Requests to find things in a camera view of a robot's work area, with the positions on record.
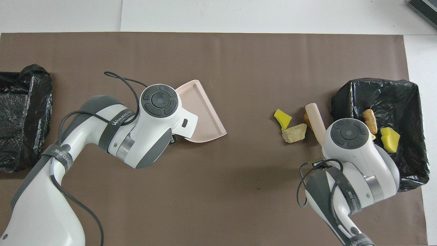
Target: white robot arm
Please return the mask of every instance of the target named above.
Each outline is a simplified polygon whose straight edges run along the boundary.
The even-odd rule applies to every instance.
[[[60,141],[44,152],[12,199],[12,217],[0,246],[84,246],[82,226],[54,182],[61,183],[85,145],[97,144],[129,166],[142,168],[161,155],[174,134],[190,138],[198,121],[164,84],[143,91],[135,120],[135,112],[110,95],[94,96],[80,110],[105,121],[79,114]]]
[[[356,119],[334,122],[326,130],[322,152],[326,160],[307,174],[308,203],[343,245],[374,245],[349,215],[396,194],[399,171],[395,163],[373,144],[367,126]],[[318,169],[323,164],[328,167]]]

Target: dustpan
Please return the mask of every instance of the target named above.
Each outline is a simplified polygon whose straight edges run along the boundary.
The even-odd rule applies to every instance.
[[[199,117],[196,130],[188,141],[204,143],[226,135],[226,130],[214,110],[200,81],[192,80],[176,89],[183,107]]]

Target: black trash bag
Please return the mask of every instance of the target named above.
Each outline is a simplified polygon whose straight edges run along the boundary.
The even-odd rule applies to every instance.
[[[364,122],[372,109],[378,130],[391,127],[401,135],[396,153],[389,153],[401,176],[399,192],[413,190],[429,181],[429,164],[423,135],[419,88],[415,83],[362,78],[346,83],[331,100],[334,120],[354,118]],[[374,143],[384,148],[378,131]]]
[[[0,170],[33,167],[50,129],[52,79],[33,64],[20,73],[0,72]]]

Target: white table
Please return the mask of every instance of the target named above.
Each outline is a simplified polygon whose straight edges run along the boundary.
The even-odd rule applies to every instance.
[[[404,35],[420,87],[431,173],[437,172],[437,29],[403,0],[3,0],[1,32],[266,32]],[[437,180],[423,186],[428,243],[437,244]]]

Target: brown paper mat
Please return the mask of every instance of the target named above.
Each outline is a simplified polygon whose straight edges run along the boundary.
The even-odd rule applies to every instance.
[[[198,79],[228,131],[205,144],[180,139],[141,170],[97,146],[86,147],[62,185],[100,218],[107,246],[340,245],[311,208],[295,201],[298,167],[321,157],[320,146],[311,132],[286,144],[273,113],[280,108],[297,125],[304,122],[304,105],[316,102],[328,126],[330,98],[348,80],[408,79],[403,37],[386,35],[1,35],[0,70],[20,71],[33,63],[54,80],[49,143],[60,119],[93,95],[112,94],[135,108],[129,89],[104,76],[106,70],[174,88]],[[1,232],[22,176],[0,176]],[[97,245],[96,224],[72,207],[87,245]],[[352,219],[377,245],[427,243],[420,189]]]

